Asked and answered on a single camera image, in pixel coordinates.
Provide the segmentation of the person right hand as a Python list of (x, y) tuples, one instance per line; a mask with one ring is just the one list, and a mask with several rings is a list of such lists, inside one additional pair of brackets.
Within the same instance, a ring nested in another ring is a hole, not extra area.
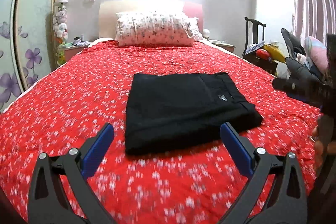
[(314, 143), (314, 170), (317, 172), (323, 163), (323, 153), (326, 152), (328, 155), (335, 156), (336, 154), (336, 145), (334, 141), (331, 141), (327, 147), (323, 145), (323, 143), (317, 139), (319, 137), (319, 129), (318, 126), (312, 131), (312, 137), (315, 138)]

